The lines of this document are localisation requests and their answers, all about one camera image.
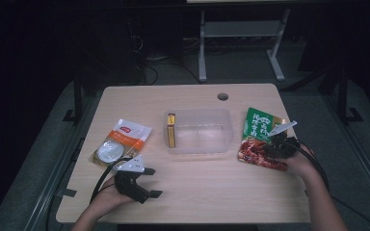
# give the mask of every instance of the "plastic bag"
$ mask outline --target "plastic bag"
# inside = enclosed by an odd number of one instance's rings
[[[94,151],[91,159],[105,166],[121,158],[134,158],[143,148],[151,128],[120,119],[104,142]]]
[[[287,165],[268,158],[263,146],[270,142],[268,134],[276,124],[285,123],[286,120],[267,114],[255,108],[249,108],[246,115],[242,143],[238,151],[238,160],[261,167],[287,170]]]

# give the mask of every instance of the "right hand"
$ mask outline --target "right hand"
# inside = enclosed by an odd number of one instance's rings
[[[313,152],[310,151],[304,145],[301,146],[301,149],[307,152],[310,156],[313,156]],[[308,174],[317,172],[313,164],[303,155],[300,151],[297,151],[292,157],[287,159],[277,159],[280,162],[286,163],[288,165],[288,170],[300,177],[305,177]]]

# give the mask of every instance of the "green snack package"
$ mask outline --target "green snack package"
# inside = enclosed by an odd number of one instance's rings
[[[268,134],[277,124],[286,123],[286,119],[267,114],[255,108],[249,108],[243,130],[242,144],[238,160],[261,167],[287,170],[287,165],[270,159],[265,155],[263,145],[270,142]]]

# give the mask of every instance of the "table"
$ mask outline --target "table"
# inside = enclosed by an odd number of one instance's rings
[[[226,93],[228,99],[218,99]],[[278,90],[271,84],[109,87],[102,95],[91,127],[57,212],[58,222],[74,222],[88,206],[104,168],[89,157],[120,118],[153,128],[140,154],[153,176],[137,183],[161,190],[145,204],[118,207],[100,221],[115,223],[285,223],[309,222],[304,184],[296,176],[237,160],[247,110],[254,107],[288,118]],[[165,112],[171,109],[230,110],[233,140],[226,153],[169,154],[163,139]]]

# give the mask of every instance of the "clear plastic box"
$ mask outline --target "clear plastic box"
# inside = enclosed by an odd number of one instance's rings
[[[175,147],[172,154],[223,153],[233,139],[228,109],[169,110],[165,116],[165,141],[168,146],[167,117],[175,114]]]

